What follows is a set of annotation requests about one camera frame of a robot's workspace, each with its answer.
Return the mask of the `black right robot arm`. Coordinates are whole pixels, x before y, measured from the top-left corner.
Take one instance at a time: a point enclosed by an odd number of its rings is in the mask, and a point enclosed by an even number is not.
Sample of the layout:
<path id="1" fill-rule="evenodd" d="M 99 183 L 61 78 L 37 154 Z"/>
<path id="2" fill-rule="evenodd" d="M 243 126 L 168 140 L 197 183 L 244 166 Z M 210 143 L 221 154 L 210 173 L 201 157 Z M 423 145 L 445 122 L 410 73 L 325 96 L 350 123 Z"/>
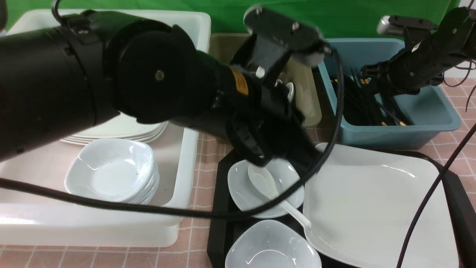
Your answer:
<path id="1" fill-rule="evenodd" d="M 439 25 L 407 16 L 384 16 L 381 35 L 403 37 L 405 46 L 391 59 L 363 66 L 361 76 L 379 84 L 388 95 L 417 95 L 422 87 L 438 86 L 443 74 L 464 61 L 475 60 L 475 10 L 456 7 Z"/>

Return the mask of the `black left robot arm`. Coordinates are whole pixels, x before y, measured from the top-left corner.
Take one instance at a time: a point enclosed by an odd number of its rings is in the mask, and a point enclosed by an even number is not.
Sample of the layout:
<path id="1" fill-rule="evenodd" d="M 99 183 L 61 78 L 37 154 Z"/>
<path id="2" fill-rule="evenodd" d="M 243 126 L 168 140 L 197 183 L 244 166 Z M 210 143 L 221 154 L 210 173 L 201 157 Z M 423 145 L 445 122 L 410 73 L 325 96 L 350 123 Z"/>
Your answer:
<path id="1" fill-rule="evenodd" d="M 252 6 L 243 18 L 251 35 L 227 65 L 177 25 L 94 10 L 59 21 L 1 38 L 1 160 L 120 114 L 228 140 L 258 166 L 323 159 L 276 83 L 291 56 L 322 60 L 328 46 L 315 27 Z"/>

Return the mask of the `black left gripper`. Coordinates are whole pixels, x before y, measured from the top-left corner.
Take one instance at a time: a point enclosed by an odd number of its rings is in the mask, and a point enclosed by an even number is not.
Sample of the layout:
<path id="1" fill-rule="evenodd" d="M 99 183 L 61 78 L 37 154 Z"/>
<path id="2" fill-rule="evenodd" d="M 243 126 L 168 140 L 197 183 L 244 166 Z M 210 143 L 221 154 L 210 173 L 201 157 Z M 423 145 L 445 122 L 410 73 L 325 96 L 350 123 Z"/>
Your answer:
<path id="1" fill-rule="evenodd" d="M 313 168 L 323 159 L 304 130 L 304 115 L 292 104 L 287 88 L 277 82 L 290 58 L 316 66 L 333 53 L 318 27 L 299 22 L 264 6 L 252 6 L 243 23 L 250 36 L 237 49 L 230 66 L 249 80 L 248 104 L 227 125 L 231 142 L 244 158 L 265 166 L 274 158 L 295 168 Z"/>

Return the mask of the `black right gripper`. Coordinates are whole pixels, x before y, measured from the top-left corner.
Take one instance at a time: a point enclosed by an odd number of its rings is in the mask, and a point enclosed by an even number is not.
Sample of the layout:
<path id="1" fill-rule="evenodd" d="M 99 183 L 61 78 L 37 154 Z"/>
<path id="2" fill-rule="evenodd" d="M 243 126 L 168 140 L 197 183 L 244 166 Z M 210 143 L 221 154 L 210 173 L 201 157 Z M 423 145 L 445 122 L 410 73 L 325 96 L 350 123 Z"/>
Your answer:
<path id="1" fill-rule="evenodd" d="M 389 60 L 363 66 L 361 76 L 381 83 L 390 95 L 416 95 L 422 87 L 440 84 L 443 73 L 462 61 L 460 48 L 452 45 L 461 24 L 453 15 L 438 26 L 416 17 L 383 16 L 377 32 L 403 37 L 405 47 Z"/>

